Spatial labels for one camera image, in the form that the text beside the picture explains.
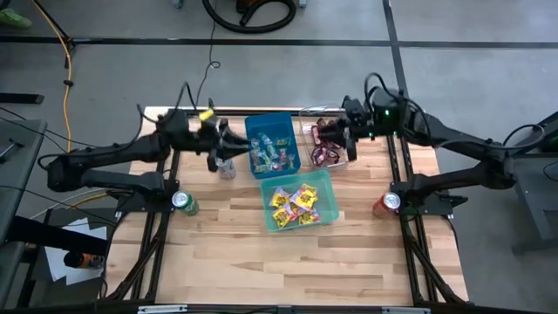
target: wooden tabletop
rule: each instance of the wooden tabletop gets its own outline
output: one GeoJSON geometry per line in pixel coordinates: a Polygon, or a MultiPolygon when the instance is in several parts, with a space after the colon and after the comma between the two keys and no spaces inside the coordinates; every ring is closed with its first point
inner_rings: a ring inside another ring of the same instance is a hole
{"type": "MultiPolygon", "coordinates": [[[[148,107],[146,115],[154,118],[166,110],[148,107]]],[[[229,122],[234,131],[245,133],[244,118],[229,117],[229,122]]],[[[190,129],[198,125],[191,121],[190,129]]],[[[300,134],[298,118],[293,118],[293,126],[300,134]]],[[[144,123],[141,133],[153,130],[153,124],[144,123]]],[[[303,164],[299,173],[309,172],[312,169],[300,137],[297,144],[303,164]]],[[[410,146],[410,150],[415,173],[438,173],[433,149],[410,146]]],[[[201,210],[196,216],[172,214],[157,302],[412,304],[399,221],[378,219],[371,211],[391,182],[386,142],[361,140],[357,151],[357,161],[344,170],[330,172],[339,219],[331,225],[278,233],[266,230],[260,181],[250,173],[246,154],[234,158],[237,175],[232,181],[224,181],[208,172],[206,156],[182,153],[177,176],[180,188],[199,201],[201,210]]],[[[155,164],[136,161],[130,173],[154,170],[155,164]]],[[[108,257],[109,292],[138,258],[145,219],[145,214],[130,214],[115,233],[108,257]]],[[[424,223],[432,263],[453,290],[467,299],[448,222],[438,216],[425,216],[424,223]]],[[[143,291],[150,271],[151,263],[146,268],[143,291]]],[[[418,273],[426,296],[420,266],[418,273]]]]}

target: small can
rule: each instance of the small can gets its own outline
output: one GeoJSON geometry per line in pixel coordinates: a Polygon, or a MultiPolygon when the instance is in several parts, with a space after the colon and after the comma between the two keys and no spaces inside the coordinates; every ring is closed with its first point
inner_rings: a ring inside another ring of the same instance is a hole
{"type": "Polygon", "coordinates": [[[200,211],[200,204],[188,192],[177,191],[172,200],[174,208],[183,211],[186,215],[196,215],[200,211]]]}
{"type": "Polygon", "coordinates": [[[235,164],[232,159],[221,160],[217,159],[217,172],[219,177],[223,180],[231,180],[236,177],[235,164]]]}
{"type": "Polygon", "coordinates": [[[401,206],[399,195],[388,192],[382,195],[372,207],[372,212],[378,218],[389,218],[395,216],[401,206]]]}

